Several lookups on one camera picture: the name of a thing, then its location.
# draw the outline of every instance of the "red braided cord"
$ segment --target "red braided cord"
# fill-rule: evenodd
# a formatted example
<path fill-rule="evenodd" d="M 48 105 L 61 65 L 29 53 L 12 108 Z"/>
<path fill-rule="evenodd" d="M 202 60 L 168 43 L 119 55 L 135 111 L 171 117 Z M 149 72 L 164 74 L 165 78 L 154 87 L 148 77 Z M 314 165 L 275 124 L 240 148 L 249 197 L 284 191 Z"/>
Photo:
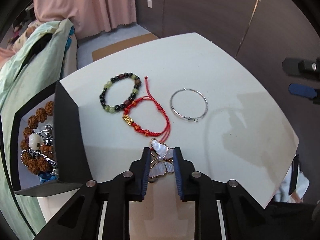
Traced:
<path fill-rule="evenodd" d="M 157 107 L 157 109 L 162 113 L 162 115 L 164 116 L 167 125 L 165 126 L 164 130 L 160 133 L 155 133 L 155 132 L 150 132 L 149 130 L 143 130 L 141 129 L 141 127 L 139 125 L 137 125 L 135 122 L 133 122 L 131 124 L 132 127 L 134 127 L 135 131 L 141 134 L 144 134 L 146 136 L 152 136 L 152 137 L 158 137 L 160 135 L 163 135 L 162 138 L 160 139 L 160 142 L 165 142 L 170 134 L 171 131 L 171 125 L 170 125 L 170 120 L 169 117 L 167 116 L 166 112 L 164 111 L 164 109 L 161 107 L 161 105 L 154 99 L 154 97 L 151 95 L 150 91 L 149 91 L 149 84 L 148 84 L 148 77 L 145 77 L 145 81 L 146 81 L 146 90 L 148 93 L 148 96 L 145 97 L 141 97 L 138 98 L 134 101 L 131 102 L 130 105 L 128 105 L 125 109 L 124 109 L 124 114 L 129 114 L 130 109 L 132 107 L 137 106 L 138 103 L 142 102 L 143 100 L 150 100 L 153 101 Z"/>

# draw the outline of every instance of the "white table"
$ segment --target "white table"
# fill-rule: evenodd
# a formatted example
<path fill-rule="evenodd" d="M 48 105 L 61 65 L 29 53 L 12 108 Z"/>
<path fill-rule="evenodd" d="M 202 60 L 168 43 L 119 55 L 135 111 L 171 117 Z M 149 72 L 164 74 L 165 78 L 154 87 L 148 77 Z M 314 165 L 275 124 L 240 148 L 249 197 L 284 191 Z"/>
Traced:
<path fill-rule="evenodd" d="M 171 120 L 169 147 L 180 147 L 184 158 L 212 179 L 236 179 L 263 207 L 268 204 L 288 171 L 299 140 L 263 86 L 234 58 L 196 33 L 120 51 L 61 81 L 79 106 L 84 147 L 96 181 L 111 180 L 128 170 L 150 142 L 122 120 L 122 113 L 106 113 L 100 105 L 103 85 L 123 72 L 133 72 L 141 80 L 149 77 L 152 95 Z M 107 93 L 108 104 L 121 104 L 132 87 L 129 79 L 115 83 Z M 170 96 L 181 88 L 198 90 L 208 100 L 208 113 L 198 123 L 182 120 L 170 109 Z M 143 84 L 139 96 L 144 95 Z M 199 116 L 204 102 L 196 94 L 182 92 L 175 97 L 174 106 L 184 115 Z M 141 103 L 130 116 L 143 129 L 161 131 L 165 125 L 151 102 Z M 46 218 L 70 196 L 40 199 Z M 131 239 L 192 239 L 193 226 L 194 204 L 180 202 L 174 175 L 149 184 L 146 199 L 130 204 Z"/>

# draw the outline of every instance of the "black bead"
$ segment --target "black bead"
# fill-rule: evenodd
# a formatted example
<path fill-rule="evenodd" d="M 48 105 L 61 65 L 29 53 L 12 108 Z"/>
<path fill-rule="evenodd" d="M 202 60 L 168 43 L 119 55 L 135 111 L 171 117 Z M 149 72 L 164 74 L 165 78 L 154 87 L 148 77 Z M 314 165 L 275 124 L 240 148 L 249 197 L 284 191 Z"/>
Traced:
<path fill-rule="evenodd" d="M 120 106 L 115 105 L 115 111 L 116 111 L 116 112 L 119 112 L 119 111 L 120 111 Z"/>

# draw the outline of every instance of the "red string bracelet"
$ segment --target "red string bracelet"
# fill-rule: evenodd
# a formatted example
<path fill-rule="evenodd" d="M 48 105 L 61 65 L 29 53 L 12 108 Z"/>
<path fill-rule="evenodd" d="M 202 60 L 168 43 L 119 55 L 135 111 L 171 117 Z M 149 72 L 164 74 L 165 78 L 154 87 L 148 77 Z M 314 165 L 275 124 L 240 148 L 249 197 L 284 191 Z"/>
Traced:
<path fill-rule="evenodd" d="M 125 120 L 125 122 L 132 126 L 134 128 L 134 130 L 138 133 L 144 134 L 145 136 L 150 136 L 150 137 L 158 137 L 160 135 L 163 135 L 162 138 L 160 139 L 160 142 L 165 142 L 167 140 L 167 138 L 169 137 L 170 131 L 171 131 L 171 125 L 170 125 L 170 120 L 169 117 L 167 116 L 166 112 L 164 111 L 164 109 L 161 107 L 161 105 L 153 98 L 153 96 L 150 94 L 149 91 L 149 84 L 148 84 L 148 77 L 145 77 L 145 81 L 146 81 L 146 89 L 147 89 L 147 93 L 148 96 L 142 97 L 142 98 L 138 98 L 136 100 L 133 100 L 131 102 L 130 105 L 128 105 L 125 109 L 124 109 L 124 114 L 122 116 L 122 118 Z M 150 132 L 149 130 L 143 130 L 141 129 L 140 125 L 136 124 L 133 119 L 131 119 L 128 114 L 130 113 L 130 109 L 133 107 L 136 107 L 138 105 L 138 103 L 141 103 L 143 100 L 150 100 L 152 102 L 155 103 L 157 109 L 162 113 L 162 115 L 164 116 L 167 125 L 165 126 L 164 130 L 160 133 L 158 132 Z"/>

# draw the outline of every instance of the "black and green beaded bracelet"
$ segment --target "black and green beaded bracelet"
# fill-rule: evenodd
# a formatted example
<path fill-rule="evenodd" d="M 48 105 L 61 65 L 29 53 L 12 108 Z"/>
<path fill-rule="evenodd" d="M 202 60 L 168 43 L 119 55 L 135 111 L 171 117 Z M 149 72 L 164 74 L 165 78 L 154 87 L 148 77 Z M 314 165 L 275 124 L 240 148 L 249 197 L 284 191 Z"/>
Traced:
<path fill-rule="evenodd" d="M 115 83 L 121 79 L 124 79 L 124 78 L 131 78 L 132 80 L 134 80 L 134 87 L 132 89 L 131 95 L 121 105 L 115 105 L 115 106 L 106 105 L 105 95 L 106 95 L 107 90 L 112 86 L 113 83 Z M 102 91 L 101 95 L 99 96 L 100 103 L 101 103 L 103 109 L 109 113 L 112 113 L 112 114 L 114 112 L 119 112 L 120 110 L 123 111 L 131 103 L 131 101 L 133 101 L 136 98 L 137 93 L 139 92 L 140 86 L 141 86 L 140 78 L 132 73 L 125 72 L 123 74 L 115 76 L 114 78 L 111 78 L 110 81 L 108 81 L 103 86 L 103 91 Z"/>

